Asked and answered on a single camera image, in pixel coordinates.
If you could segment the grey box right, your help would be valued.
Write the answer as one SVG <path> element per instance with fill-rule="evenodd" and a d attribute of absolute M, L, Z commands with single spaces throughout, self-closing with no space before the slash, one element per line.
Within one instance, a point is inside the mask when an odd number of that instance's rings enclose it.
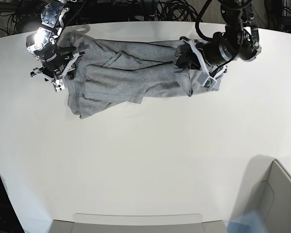
<path fill-rule="evenodd" d="M 291 174 L 272 162 L 266 181 L 256 184 L 245 213 L 257 212 L 267 233 L 291 233 Z"/>

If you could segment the grey T-shirt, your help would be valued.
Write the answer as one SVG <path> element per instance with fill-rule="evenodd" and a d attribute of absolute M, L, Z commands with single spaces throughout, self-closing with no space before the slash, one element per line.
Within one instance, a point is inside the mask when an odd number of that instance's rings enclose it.
<path fill-rule="evenodd" d="M 83 52 L 76 61 L 75 77 L 65 79 L 68 107 L 81 119 L 123 102 L 141 103 L 144 97 L 207 92 L 197 80 L 200 70 L 176 65 L 183 41 L 112 41 L 69 32 L 60 46 Z"/>

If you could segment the blue translucent object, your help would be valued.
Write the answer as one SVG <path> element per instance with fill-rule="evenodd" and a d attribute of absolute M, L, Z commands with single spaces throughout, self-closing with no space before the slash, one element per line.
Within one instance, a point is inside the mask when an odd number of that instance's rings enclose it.
<path fill-rule="evenodd" d="M 241 217 L 230 220 L 226 226 L 228 233 L 266 233 L 260 216 L 251 211 Z"/>

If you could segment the grey chair backrest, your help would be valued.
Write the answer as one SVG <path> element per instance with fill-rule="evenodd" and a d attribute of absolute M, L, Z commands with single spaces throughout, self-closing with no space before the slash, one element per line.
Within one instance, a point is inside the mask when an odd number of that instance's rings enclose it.
<path fill-rule="evenodd" d="M 74 214 L 72 221 L 53 220 L 50 233 L 226 233 L 222 220 L 203 222 L 201 214 L 115 216 Z"/>

